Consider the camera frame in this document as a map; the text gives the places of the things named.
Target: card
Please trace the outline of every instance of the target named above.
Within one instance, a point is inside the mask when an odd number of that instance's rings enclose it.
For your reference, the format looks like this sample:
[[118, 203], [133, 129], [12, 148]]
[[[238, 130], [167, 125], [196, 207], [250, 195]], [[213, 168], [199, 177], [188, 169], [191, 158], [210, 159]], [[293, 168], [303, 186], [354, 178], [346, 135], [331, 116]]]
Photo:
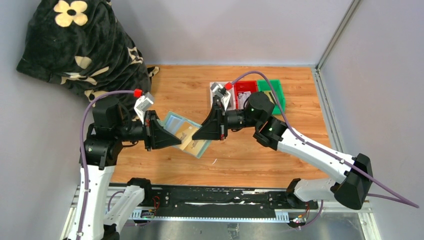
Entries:
[[250, 95], [252, 95], [252, 93], [250, 91], [244, 91], [244, 92], [239, 92], [237, 95], [238, 95], [237, 96], [237, 102], [238, 102], [237, 109], [245, 109], [245, 102], [248, 100]]
[[276, 100], [274, 99], [274, 95], [273, 95], [273, 92], [272, 92], [272, 91], [263, 91], [263, 92], [266, 94], [266, 96], [268, 96], [269, 100], [270, 100], [272, 103], [274, 103], [274, 105], [277, 105], [277, 102], [276, 102]]
[[181, 140], [181, 144], [178, 146], [178, 148], [184, 150], [192, 142], [192, 136], [198, 129], [198, 127], [195, 127], [189, 122], [185, 121], [175, 133], [175, 137]]
[[181, 144], [174, 147], [196, 158], [200, 158], [211, 143], [210, 140], [193, 140], [193, 134], [201, 125], [174, 112], [169, 112], [163, 123], [165, 130], [181, 140]]

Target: cable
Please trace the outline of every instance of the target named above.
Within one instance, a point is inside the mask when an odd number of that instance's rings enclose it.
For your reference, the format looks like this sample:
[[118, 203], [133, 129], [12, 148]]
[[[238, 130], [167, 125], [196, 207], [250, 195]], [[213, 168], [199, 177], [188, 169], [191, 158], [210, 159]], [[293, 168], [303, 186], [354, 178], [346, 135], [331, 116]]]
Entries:
[[123, 145], [122, 147], [124, 148], [131, 148], [134, 147], [135, 145], [139, 144], [139, 141], [134, 142], [133, 144], [129, 144], [129, 145]]
[[124, 106], [121, 102], [118, 103], [118, 105], [120, 106], [121, 109], [123, 109], [125, 111], [126, 114], [126, 120], [128, 121], [126, 123], [126, 130], [130, 131], [132, 129], [133, 126], [133, 121], [131, 120], [131, 114], [130, 111], [128, 110], [128, 108], [126, 106]]
[[[321, 147], [319, 147], [319, 146], [317, 146], [317, 145], [314, 145], [313, 143], [310, 143], [310, 142], [305, 141], [305, 139], [303, 139], [301, 136], [299, 136], [299, 135], [295, 132], [295, 130], [292, 128], [292, 126], [291, 126], [291, 125], [290, 125], [290, 123], [289, 123], [289, 120], [287, 119], [286, 115], [284, 114], [284, 111], [283, 111], [283, 108], [282, 108], [282, 106], [281, 106], [280, 100], [278, 99], [278, 97], [277, 97], [277, 93], [276, 93], [276, 91], [274, 90], [273, 86], [271, 85], [270, 80], [269, 80], [269, 79], [268, 79], [268, 78], [267, 78], [267, 77], [266, 77], [266, 76], [265, 76], [262, 72], [260, 72], [260, 71], [248, 71], [248, 72], [246, 72], [246, 73], [242, 74], [241, 76], [239, 76], [238, 78], [236, 78], [234, 81], [232, 81], [232, 82], [231, 82], [231, 84], [232, 84], [232, 85], [234, 85], [234, 84], [235, 84], [235, 83], [237, 83], [240, 79], [242, 79], [242, 78], [244, 78], [244, 77], [246, 77], [247, 75], [250, 75], [250, 74], [258, 74], [258, 75], [260, 75], [263, 79], [265, 79], [265, 81], [268, 83], [269, 87], [271, 88], [271, 92], [272, 92], [272, 94], [274, 95], [275, 102], [276, 102], [276, 104], [277, 104], [277, 106], [278, 106], [278, 108], [279, 108], [279, 110], [280, 110], [280, 112], [281, 112], [282, 118], [284, 119], [284, 122], [285, 122], [285, 124], [287, 125], [287, 128], [290, 130], [290, 132], [291, 132], [291, 133], [292, 133], [292, 134], [293, 134], [296, 138], [298, 138], [300, 141], [302, 141], [302, 142], [303, 142], [303, 143], [305, 143], [306, 145], [311, 146], [312, 148], [314, 148], [314, 149], [316, 149], [316, 150], [319, 150], [319, 151], [321, 151], [321, 152], [323, 152], [323, 153], [325, 153], [325, 154], [329, 155], [330, 157], [335, 158], [335, 159], [336, 159], [336, 160], [338, 160], [339, 162], [342, 162], [342, 163], [344, 163], [344, 164], [348, 165], [350, 168], [352, 168], [352, 169], [354, 169], [355, 171], [357, 171], [358, 173], [362, 174], [364, 177], [368, 178], [370, 181], [372, 181], [373, 183], [377, 184], [377, 185], [378, 185], [379, 187], [381, 187], [382, 189], [386, 190], [387, 192], [389, 192], [389, 193], [390, 193], [390, 194], [392, 194], [393, 196], [397, 197], [397, 198], [398, 198], [398, 200], [396, 200], [395, 202], [402, 203], [402, 204], [405, 204], [405, 205], [409, 205], [409, 206], [414, 207], [414, 208], [417, 208], [417, 209], [418, 209], [418, 208], [420, 208], [420, 206], [418, 206], [417, 204], [415, 204], [415, 203], [413, 203], [412, 201], [408, 200], [408, 199], [407, 199], [407, 198], [405, 198], [404, 196], [402, 196], [402, 195], [400, 195], [400, 194], [396, 193], [395, 191], [393, 191], [393, 190], [392, 190], [392, 189], [390, 189], [389, 187], [385, 186], [383, 183], [381, 183], [380, 181], [378, 181], [377, 179], [375, 179], [374, 177], [372, 177], [372, 176], [371, 176], [371, 175], [369, 175], [368, 173], [366, 173], [366, 172], [364, 172], [363, 170], [361, 170], [360, 168], [358, 168], [357, 166], [355, 166], [355, 165], [351, 164], [350, 162], [344, 161], [344, 160], [343, 160], [343, 158], [341, 158], [341, 157], [339, 157], [339, 156], [337, 156], [337, 155], [335, 155], [335, 154], [333, 154], [333, 153], [331, 153], [331, 152], [329, 152], [329, 151], [327, 151], [327, 150], [325, 150], [325, 149], [323, 149], [323, 148], [321, 148]], [[371, 197], [382, 198], [382, 199], [387, 199], [387, 200], [392, 200], [392, 201], [393, 201], [393, 198], [392, 198], [392, 197], [384, 196], [384, 195], [372, 194], [372, 195], [371, 195]]]
[[82, 168], [84, 169], [84, 197], [82, 200], [81, 215], [79, 216], [79, 224], [78, 224], [76, 240], [81, 239], [80, 233], [83, 231], [84, 217], [86, 216], [87, 201], [89, 200], [89, 191], [90, 191], [89, 190], [89, 169], [87, 166], [86, 151], [84, 148], [84, 124], [86, 122], [86, 118], [87, 118], [87, 115], [89, 114], [90, 109], [98, 100], [105, 98], [107, 96], [116, 95], [116, 94], [134, 94], [134, 91], [133, 90], [118, 90], [118, 91], [110, 91], [105, 94], [102, 94], [94, 98], [93, 101], [91, 101], [90, 104], [88, 104], [82, 116], [81, 127], [79, 129], [79, 150], [81, 152]]
[[[117, 192], [115, 192], [114, 194], [112, 194], [112, 196], [110, 196], [110, 198], [109, 198], [109, 203], [107, 204], [107, 211], [109, 212], [110, 210], [111, 210], [111, 203], [112, 203], [112, 199], [117, 195], [117, 194], [123, 194], [124, 193], [124, 191], [117, 191]], [[137, 227], [137, 226], [145, 226], [145, 225], [147, 225], [148, 223], [150, 223], [150, 222], [146, 222], [146, 223], [136, 223], [135, 221], [134, 221], [134, 224], [133, 223], [126, 223], [124, 226], [126, 226], [126, 227]]]
[[108, 212], [111, 210], [112, 199], [115, 197], [115, 195], [117, 195], [117, 194], [123, 194], [123, 193], [124, 193], [124, 191], [117, 191], [114, 194], [112, 194], [112, 196], [110, 196], [109, 203], [107, 204], [107, 211]]
[[281, 231], [281, 233], [288, 233], [288, 232], [295, 231], [295, 230], [302, 230], [302, 229], [312, 225], [318, 219], [318, 217], [321, 215], [321, 213], [323, 212], [323, 209], [324, 209], [324, 200], [321, 200], [321, 206], [319, 207], [318, 213], [316, 214], [316, 216], [311, 221], [308, 221], [303, 226], [291, 227], [289, 229], [283, 230], [283, 231]]

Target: metal floor panel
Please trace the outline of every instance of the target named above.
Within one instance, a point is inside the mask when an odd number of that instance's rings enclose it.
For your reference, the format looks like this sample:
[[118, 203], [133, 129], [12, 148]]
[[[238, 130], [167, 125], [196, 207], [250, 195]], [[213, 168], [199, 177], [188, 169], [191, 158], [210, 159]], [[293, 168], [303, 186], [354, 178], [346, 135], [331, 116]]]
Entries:
[[126, 226], [122, 240], [365, 240], [357, 213], [323, 213], [301, 231], [283, 232], [286, 223], [154, 221]]

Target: plastic container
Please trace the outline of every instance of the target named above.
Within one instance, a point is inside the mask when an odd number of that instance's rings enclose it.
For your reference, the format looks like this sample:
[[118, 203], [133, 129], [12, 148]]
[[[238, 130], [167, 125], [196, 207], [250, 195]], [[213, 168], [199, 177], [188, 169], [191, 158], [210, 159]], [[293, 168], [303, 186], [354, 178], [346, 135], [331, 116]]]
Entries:
[[[271, 79], [269, 80], [271, 82], [272, 87], [274, 88], [275, 92], [277, 93], [278, 100], [281, 104], [283, 112], [286, 112], [286, 99], [284, 98], [283, 94], [283, 88], [281, 87], [281, 82], [279, 79]], [[271, 88], [268, 85], [267, 81], [261, 79], [257, 81], [257, 89], [261, 92], [265, 92], [267, 95], [271, 94]], [[280, 109], [277, 105], [275, 105], [274, 110], [272, 111], [273, 115], [281, 114]]]
[[250, 92], [255, 93], [258, 91], [258, 83], [256, 81], [238, 81], [234, 84], [235, 105], [239, 106], [239, 93]]

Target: green bin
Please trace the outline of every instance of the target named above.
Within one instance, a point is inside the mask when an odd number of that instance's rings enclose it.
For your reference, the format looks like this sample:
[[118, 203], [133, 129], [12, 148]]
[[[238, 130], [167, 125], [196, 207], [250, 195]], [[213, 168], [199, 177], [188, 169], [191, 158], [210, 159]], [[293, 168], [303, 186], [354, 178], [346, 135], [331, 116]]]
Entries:
[[[281, 104], [283, 112], [286, 112], [286, 99], [284, 98], [283, 88], [281, 87], [280, 80], [279, 79], [271, 79], [269, 81], [271, 82], [272, 87], [274, 88], [275, 92], [277, 93], [277, 97], [278, 97], [278, 100]], [[257, 81], [257, 90], [265, 92], [265, 94], [268, 95], [268, 96], [270, 96], [270, 94], [272, 95], [270, 86], [268, 85], [267, 81], [265, 81], [263, 79]], [[277, 105], [275, 105], [274, 110], [272, 111], [272, 114], [273, 115], [281, 114], [280, 109], [278, 108]]]

